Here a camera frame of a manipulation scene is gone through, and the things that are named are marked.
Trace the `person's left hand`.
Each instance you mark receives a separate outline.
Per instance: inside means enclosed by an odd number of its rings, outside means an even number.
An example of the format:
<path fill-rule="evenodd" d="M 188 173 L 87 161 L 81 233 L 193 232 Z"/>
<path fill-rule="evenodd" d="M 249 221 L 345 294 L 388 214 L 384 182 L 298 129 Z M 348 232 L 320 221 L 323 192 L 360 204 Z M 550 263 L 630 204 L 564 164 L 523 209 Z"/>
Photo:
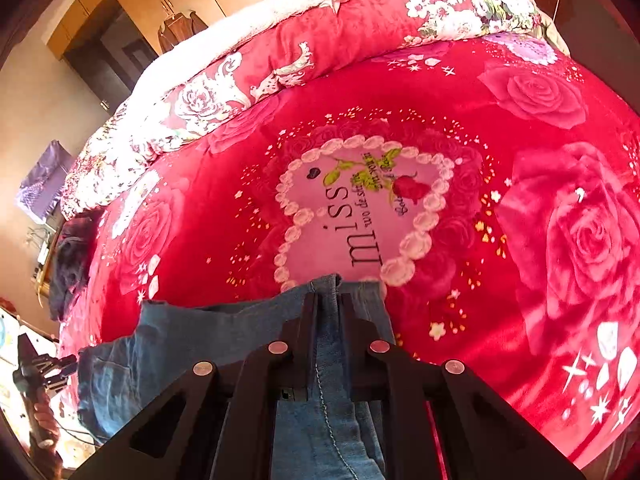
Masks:
<path fill-rule="evenodd" d="M 49 439 L 57 444 L 60 437 L 60 427 L 50 408 L 50 399 L 47 396 L 34 404 L 34 417 L 38 425 L 49 435 Z"/>

